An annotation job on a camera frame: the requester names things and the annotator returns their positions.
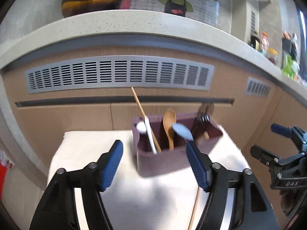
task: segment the black clamp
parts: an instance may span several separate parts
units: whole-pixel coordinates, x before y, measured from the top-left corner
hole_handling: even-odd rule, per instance
[[[294,156],[281,159],[279,156],[258,145],[254,145],[251,148],[251,156],[269,167],[271,174],[271,189],[294,190],[306,188],[307,133],[297,126],[286,128],[278,124],[272,124],[271,131],[290,138],[299,151],[299,153]]]
[[[88,228],[113,230],[100,192],[111,185],[122,153],[122,142],[116,140],[96,163],[70,172],[58,169],[40,199],[30,230],[80,230],[74,188],[81,188]]]
[[[189,141],[186,149],[198,185],[205,192],[210,192],[196,230],[220,229],[229,188],[235,188],[229,230],[279,229],[272,206],[252,170],[237,172],[212,163],[207,154],[199,151],[194,141]],[[194,152],[200,164],[194,165],[189,151]],[[205,171],[202,177],[199,176],[199,167]]]

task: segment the wooden cabinet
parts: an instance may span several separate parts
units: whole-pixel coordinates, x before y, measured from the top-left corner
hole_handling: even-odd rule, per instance
[[[48,166],[65,132],[113,130],[110,104],[21,107],[17,113],[27,141]]]
[[[272,133],[270,128],[271,124],[277,123],[286,127],[297,125],[306,130],[306,115],[307,109],[291,95],[283,91],[273,115],[268,120],[267,125],[262,128],[262,134],[256,144],[282,158],[297,154],[298,150],[290,139]],[[250,155],[250,148],[251,146],[246,146],[242,152],[273,206],[280,229],[284,229],[290,219],[283,213],[280,206],[281,196],[279,195],[279,190],[270,189],[271,176],[269,169]]]
[[[142,103],[146,115],[163,115],[168,108],[176,114],[197,112],[201,103]],[[231,114],[231,104],[215,104],[212,118],[217,124],[223,124],[223,119]],[[139,117],[140,111],[136,103],[112,103],[111,113],[114,130],[130,130],[131,120]]]

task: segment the tiled wall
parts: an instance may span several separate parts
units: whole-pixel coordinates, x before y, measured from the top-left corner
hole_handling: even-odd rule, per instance
[[[278,0],[259,2],[259,34],[266,32],[271,48],[278,52],[277,65],[281,63],[281,13]]]
[[[300,50],[300,24],[293,0],[271,0],[259,2],[259,33],[267,32],[270,47],[278,52],[277,66],[281,67],[283,31],[297,34]]]
[[[283,31],[297,34],[297,45],[300,51],[300,17],[293,0],[278,0],[281,13],[281,28]]]
[[[199,19],[199,10],[205,6],[206,0],[188,0],[195,8],[194,13],[187,13],[187,17],[212,24],[212,20],[208,20],[209,12],[216,11],[211,8],[211,11],[204,11],[203,17]],[[51,22],[62,19],[61,14],[62,0],[16,0],[13,6],[8,11],[6,17],[0,25],[0,52],[9,48],[16,43],[21,37],[30,32],[47,25]],[[164,5],[157,3],[157,10],[163,11]],[[232,0],[218,0],[217,24],[214,20],[214,25],[219,29],[229,33],[231,27],[231,5]]]

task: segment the air vent grille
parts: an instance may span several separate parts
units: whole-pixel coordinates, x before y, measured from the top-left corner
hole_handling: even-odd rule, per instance
[[[254,11],[251,12],[251,33],[255,32],[256,28],[256,14]]]
[[[267,97],[270,89],[270,85],[264,83],[263,81],[249,77],[246,85],[246,94],[257,97]]]
[[[29,93],[100,87],[209,90],[214,66],[153,56],[72,59],[25,72]]]

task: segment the utensil holder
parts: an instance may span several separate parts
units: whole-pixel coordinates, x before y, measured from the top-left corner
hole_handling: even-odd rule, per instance
[[[182,123],[191,130],[196,119],[196,113],[176,114],[176,117],[177,123]],[[152,152],[148,136],[146,134],[141,135],[136,129],[137,123],[143,121],[143,118],[134,118],[131,126],[138,173],[143,177],[151,177],[189,167],[190,164],[185,152],[186,141],[175,134],[174,150],[169,150],[167,136],[163,127],[163,115],[149,116],[148,118],[162,152],[158,152],[157,154]],[[204,133],[201,130],[202,127],[199,128],[196,139]],[[200,152],[208,154],[223,133],[212,120],[207,123],[206,132],[210,139],[197,142],[197,146]]]

